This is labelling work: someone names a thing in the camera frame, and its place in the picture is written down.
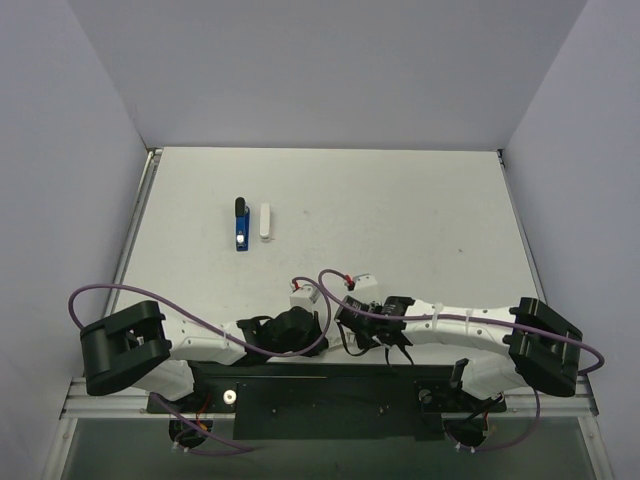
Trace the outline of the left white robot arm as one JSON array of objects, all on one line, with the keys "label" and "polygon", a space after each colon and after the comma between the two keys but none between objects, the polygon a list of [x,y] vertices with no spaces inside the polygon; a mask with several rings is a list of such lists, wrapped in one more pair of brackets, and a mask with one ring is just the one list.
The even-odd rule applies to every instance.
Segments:
[{"label": "left white robot arm", "polygon": [[167,317],[155,301],[139,302],[80,332],[86,390],[106,396],[130,387],[157,393],[181,410],[206,397],[193,362],[262,365],[276,357],[315,357],[328,349],[316,313],[300,306],[272,318],[259,316],[212,329]]}]

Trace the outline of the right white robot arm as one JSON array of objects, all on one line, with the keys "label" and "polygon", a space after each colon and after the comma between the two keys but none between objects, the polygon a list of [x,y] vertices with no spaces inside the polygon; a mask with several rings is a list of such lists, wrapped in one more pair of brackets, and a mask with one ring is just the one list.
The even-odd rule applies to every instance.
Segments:
[{"label": "right white robot arm", "polygon": [[335,320],[362,350],[396,346],[406,353],[410,346],[439,344],[479,351],[460,359],[462,372],[447,383],[448,400],[459,409],[524,386],[561,398],[576,391],[583,334],[536,298],[472,309],[404,296],[381,304],[346,296]]}]

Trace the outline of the white stapler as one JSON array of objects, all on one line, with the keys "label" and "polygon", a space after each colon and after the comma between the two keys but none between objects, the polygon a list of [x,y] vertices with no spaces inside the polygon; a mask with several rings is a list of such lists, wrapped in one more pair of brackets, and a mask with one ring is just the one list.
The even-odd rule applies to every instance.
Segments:
[{"label": "white stapler", "polygon": [[259,237],[264,242],[271,240],[271,205],[262,203],[259,215]]}]

